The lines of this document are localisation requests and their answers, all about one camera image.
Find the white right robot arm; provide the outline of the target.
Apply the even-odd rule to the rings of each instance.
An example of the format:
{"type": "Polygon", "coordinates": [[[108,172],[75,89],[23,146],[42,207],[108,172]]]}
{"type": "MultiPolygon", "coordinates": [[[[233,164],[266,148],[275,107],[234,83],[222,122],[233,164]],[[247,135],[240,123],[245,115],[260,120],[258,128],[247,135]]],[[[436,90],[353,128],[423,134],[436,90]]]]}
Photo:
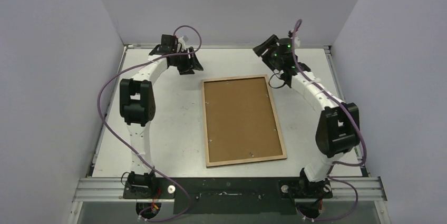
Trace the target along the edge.
{"type": "Polygon", "coordinates": [[[289,184],[287,191],[300,198],[331,197],[328,175],[336,162],[360,143],[358,107],[331,94],[311,69],[298,61],[296,46],[291,36],[272,35],[254,47],[253,52],[319,113],[315,133],[319,153],[302,168],[297,183],[289,184]]]}

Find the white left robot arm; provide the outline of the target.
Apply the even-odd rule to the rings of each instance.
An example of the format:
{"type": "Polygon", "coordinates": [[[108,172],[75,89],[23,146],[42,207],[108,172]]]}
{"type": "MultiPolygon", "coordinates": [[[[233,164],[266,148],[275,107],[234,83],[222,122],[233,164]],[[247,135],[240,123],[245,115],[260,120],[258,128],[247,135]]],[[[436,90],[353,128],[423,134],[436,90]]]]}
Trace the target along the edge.
{"type": "Polygon", "coordinates": [[[203,67],[186,36],[163,34],[161,42],[149,54],[155,61],[143,66],[119,85],[119,110],[130,136],[131,171],[125,183],[131,192],[144,198],[157,196],[160,188],[151,157],[149,130],[156,112],[153,86],[169,67],[176,67],[180,75],[194,74],[203,67]]]}

